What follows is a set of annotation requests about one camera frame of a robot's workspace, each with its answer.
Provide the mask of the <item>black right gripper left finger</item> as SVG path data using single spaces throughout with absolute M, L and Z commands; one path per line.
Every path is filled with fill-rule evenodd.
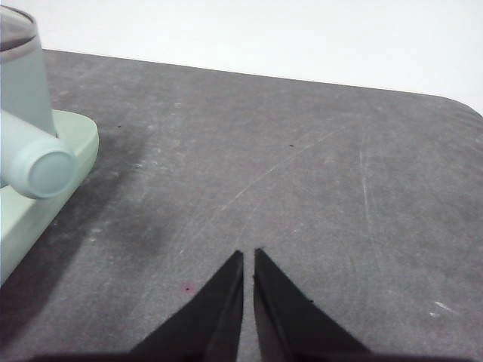
M 235 361 L 244 305 L 244 256 L 235 251 L 211 279 L 120 361 Z

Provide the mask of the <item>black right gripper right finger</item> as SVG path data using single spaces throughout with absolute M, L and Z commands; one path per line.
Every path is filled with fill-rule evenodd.
M 319 309 L 262 249 L 254 251 L 254 315 L 264 361 L 368 361 L 375 354 Z

